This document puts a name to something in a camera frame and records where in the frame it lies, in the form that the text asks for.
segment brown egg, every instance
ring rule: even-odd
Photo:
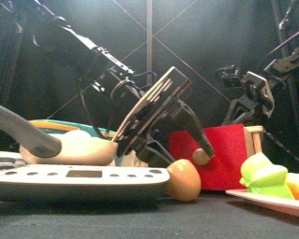
[[[188,160],[177,160],[168,167],[166,194],[182,202],[190,202],[200,193],[200,178]]]
[[[204,152],[203,148],[199,148],[193,152],[193,162],[196,165],[205,165],[211,158],[208,157],[207,153]]]

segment black backdrop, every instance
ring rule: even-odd
[[[65,55],[53,50],[55,36],[43,31],[17,1],[13,3],[11,14],[0,5],[0,104],[27,120],[45,119],[75,95],[78,75]],[[243,92],[223,86],[215,70],[235,64],[243,72],[256,73],[260,60],[279,44],[273,18],[279,12],[272,11],[271,4],[277,3],[283,14],[289,5],[289,1],[269,0],[42,0],[41,3],[65,17],[78,34],[106,48],[138,73],[148,69],[148,57],[158,76],[172,65],[182,72],[192,80],[185,103],[203,127],[221,124],[231,100]],[[299,4],[289,19],[288,35],[299,30]],[[41,47],[34,46],[33,35]],[[137,78],[136,83],[144,86],[145,77]],[[85,97],[100,126],[106,127],[114,116],[110,129],[116,130],[128,112],[121,105],[128,104],[113,104],[92,90]],[[265,130],[299,158],[299,77],[273,97],[275,111]],[[88,123],[78,99],[53,119]],[[0,150],[9,150],[11,143],[0,131]],[[273,162],[299,171],[293,157],[265,136],[263,147]]]

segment gray tabletop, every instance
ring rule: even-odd
[[[1,238],[297,238],[299,217],[203,192],[193,203],[0,202]]]

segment white plate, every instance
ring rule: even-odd
[[[299,201],[276,198],[255,193],[245,192],[245,190],[225,190],[225,193],[243,198],[249,204],[256,204],[271,210],[291,214],[299,217]]]

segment white scale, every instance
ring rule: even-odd
[[[152,201],[169,179],[164,168],[26,164],[1,154],[14,162],[0,162],[0,201]]]

